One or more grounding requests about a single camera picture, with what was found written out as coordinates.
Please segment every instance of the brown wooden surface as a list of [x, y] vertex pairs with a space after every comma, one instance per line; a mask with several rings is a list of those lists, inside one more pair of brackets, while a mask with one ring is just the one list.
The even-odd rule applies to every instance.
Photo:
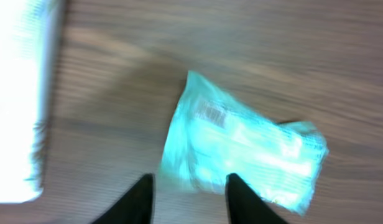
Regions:
[[[45, 192], [0, 224], [89, 223], [155, 171], [187, 70], [330, 154], [305, 217], [383, 223], [383, 0], [74, 0], [54, 89]], [[154, 223], [227, 223], [224, 197], [158, 193]]]

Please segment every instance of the wooden table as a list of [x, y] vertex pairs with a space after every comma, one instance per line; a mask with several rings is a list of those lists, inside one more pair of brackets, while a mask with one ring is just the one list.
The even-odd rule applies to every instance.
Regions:
[[[54, 88], [45, 192], [0, 224], [89, 223], [155, 171], [187, 70], [330, 154], [305, 217], [383, 223], [383, 0], [74, 0]], [[223, 196], [158, 193], [154, 223], [227, 223]]]

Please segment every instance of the dark wood floor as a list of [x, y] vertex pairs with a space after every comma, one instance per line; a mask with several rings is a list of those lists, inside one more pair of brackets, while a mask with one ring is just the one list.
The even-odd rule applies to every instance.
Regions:
[[[265, 116], [313, 121], [330, 154], [305, 217], [383, 223], [383, 0], [74, 0], [44, 194], [0, 224], [89, 223], [155, 171], [187, 70]], [[157, 194], [154, 223], [227, 223], [224, 197]]]

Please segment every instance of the plastic packet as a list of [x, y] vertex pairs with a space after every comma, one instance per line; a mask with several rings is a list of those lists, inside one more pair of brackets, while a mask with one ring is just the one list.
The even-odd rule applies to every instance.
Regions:
[[224, 194], [235, 172], [262, 199], [303, 215], [327, 153], [310, 122], [277, 125], [189, 71], [159, 176], [172, 190]]

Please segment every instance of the wood grain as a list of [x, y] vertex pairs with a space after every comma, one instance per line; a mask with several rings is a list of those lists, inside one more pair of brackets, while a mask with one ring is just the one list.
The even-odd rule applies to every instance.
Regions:
[[[187, 70], [275, 120], [313, 121], [330, 154], [305, 217], [383, 223], [383, 0], [74, 0], [43, 196], [0, 224], [89, 223], [155, 171]], [[224, 197], [159, 192], [154, 223], [227, 223]]]

